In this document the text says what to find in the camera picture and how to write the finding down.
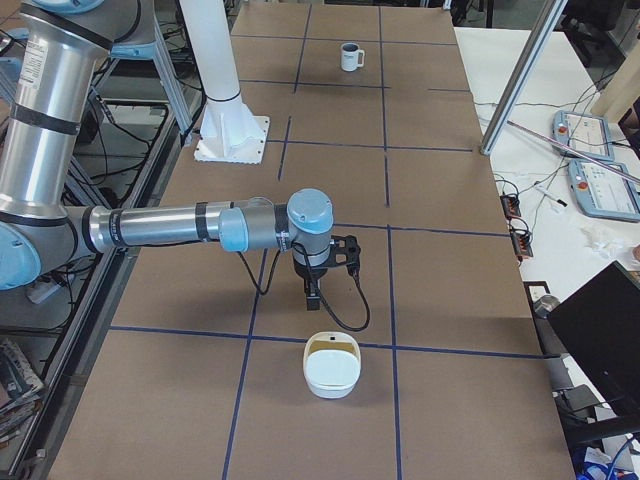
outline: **metal pole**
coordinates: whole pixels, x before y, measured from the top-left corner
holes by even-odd
[[[500,98],[496,112],[493,114],[493,117],[491,117],[489,127],[482,139],[480,152],[483,155],[491,154],[500,136],[500,132],[509,119],[511,111],[533,70],[533,66],[542,53],[549,39],[549,35],[553,31],[556,23],[558,23],[558,19],[566,4],[567,0],[547,0],[544,7],[542,7],[540,16],[531,30],[531,35],[529,35],[529,39],[522,50],[516,68],[511,74],[511,78],[502,94],[502,98]]]
[[[629,182],[633,182],[637,185],[640,185],[640,178],[638,177],[634,177],[633,175],[630,175],[628,173],[623,172],[622,170],[618,170],[615,167],[612,167],[611,165],[607,165],[606,163],[603,163],[599,160],[596,160],[595,158],[591,158],[587,155],[585,155],[584,153],[580,153],[577,150],[574,150],[573,148],[565,145],[564,143],[560,143],[556,140],[554,140],[553,138],[549,138],[549,137],[545,137],[544,135],[541,135],[537,132],[534,132],[533,130],[529,130],[527,127],[523,127],[522,125],[519,125],[515,122],[512,122],[511,120],[507,120],[507,123],[513,127],[519,128],[520,130],[522,130],[523,132],[528,133],[529,135],[532,135],[540,140],[544,140],[545,142],[549,142],[551,145],[559,148],[560,150],[563,150],[567,153],[570,153],[571,155],[573,155],[574,157],[579,157],[582,158],[583,160],[587,160],[588,162],[591,163],[595,163],[596,165],[598,165],[601,168],[604,168],[605,170],[610,171],[611,173],[615,173],[616,175],[618,175],[619,177],[624,178],[625,180],[629,181]]]
[[[640,432],[640,414],[634,413],[571,428],[565,432],[565,438],[567,444],[576,446],[594,440],[636,432]]]
[[[180,83],[176,80],[176,71],[173,68],[171,55],[169,55],[167,44],[164,42],[164,38],[162,37],[162,31],[160,30],[157,18],[153,19],[153,24],[156,36],[153,63],[158,70],[158,75],[160,75],[160,79],[162,80],[162,86],[167,93],[167,98],[169,99],[171,108],[173,108],[176,121],[180,127],[180,133],[184,134],[187,132],[189,125],[191,124],[191,114],[189,113],[187,101],[184,99],[184,95],[182,94]]]

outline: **robotic arm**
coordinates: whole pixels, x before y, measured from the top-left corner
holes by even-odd
[[[223,68],[224,81],[213,87],[207,86],[211,72],[203,81],[211,107],[205,122],[231,118],[240,130],[238,140],[222,129],[217,144],[228,149],[242,143],[244,130],[255,128],[243,117],[248,109],[239,92],[224,7],[220,0],[182,3],[188,27],[198,21],[198,12],[207,12],[223,31],[217,33],[216,55],[224,57],[229,71]],[[354,237],[332,237],[331,201],[318,190],[301,190],[286,205],[255,198],[171,208],[65,208],[60,198],[95,62],[153,21],[153,5],[150,0],[32,0],[23,3],[21,13],[30,36],[0,160],[0,289],[28,284],[92,252],[200,241],[219,241],[235,252],[292,249],[310,309],[319,308],[318,279],[328,268],[347,266],[357,274],[360,248]],[[194,50],[198,55],[199,48]]]

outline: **white plastic container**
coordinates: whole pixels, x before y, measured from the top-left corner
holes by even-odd
[[[360,378],[360,364],[360,347],[346,333],[316,333],[304,347],[304,378],[309,390],[321,398],[351,393]]]

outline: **cardboard table surface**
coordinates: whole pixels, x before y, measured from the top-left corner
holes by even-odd
[[[217,245],[143,250],[49,478],[572,478],[449,14],[248,3],[232,41],[264,159],[186,148],[163,204],[324,190],[362,246],[361,378],[308,390],[304,343],[337,327],[289,256],[257,297]],[[363,321],[346,272],[322,286]]]

